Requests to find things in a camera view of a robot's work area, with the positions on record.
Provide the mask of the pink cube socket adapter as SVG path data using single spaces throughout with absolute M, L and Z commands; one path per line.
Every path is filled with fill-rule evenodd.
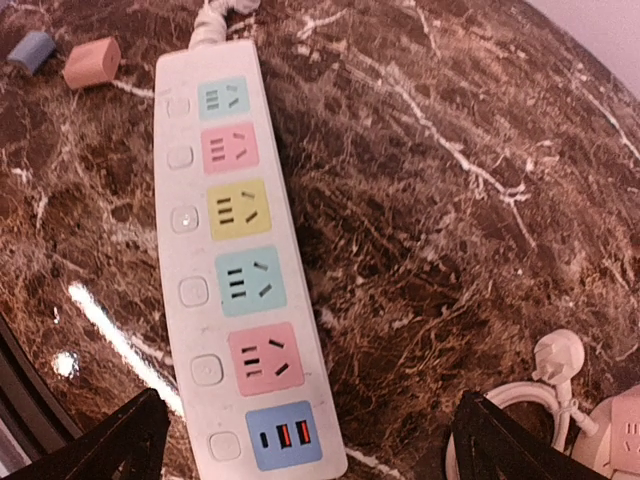
M 639 386 L 607 398 L 591 418 L 598 431 L 580 433 L 571 457 L 608 479 L 638 479 Z

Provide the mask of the pink small charger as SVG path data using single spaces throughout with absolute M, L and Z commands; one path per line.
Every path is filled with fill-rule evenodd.
M 63 69 L 67 86 L 77 90 L 109 83 L 115 79 L 121 50 L 114 37 L 106 37 L 75 46 Z

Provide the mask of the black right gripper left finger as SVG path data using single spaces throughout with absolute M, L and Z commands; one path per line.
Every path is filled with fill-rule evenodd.
M 158 479 L 170 420 L 152 388 L 85 432 L 27 393 L 2 392 L 1 425 L 30 461 L 10 479 Z

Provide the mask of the white multicolour power strip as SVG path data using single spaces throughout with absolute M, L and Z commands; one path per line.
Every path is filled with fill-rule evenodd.
M 154 186 L 170 348 L 204 479 L 348 466 L 255 44 L 163 55 Z

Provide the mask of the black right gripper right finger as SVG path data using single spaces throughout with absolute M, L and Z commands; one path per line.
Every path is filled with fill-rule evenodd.
M 452 424 L 461 479 L 600 479 L 543 444 L 478 392 L 466 391 Z

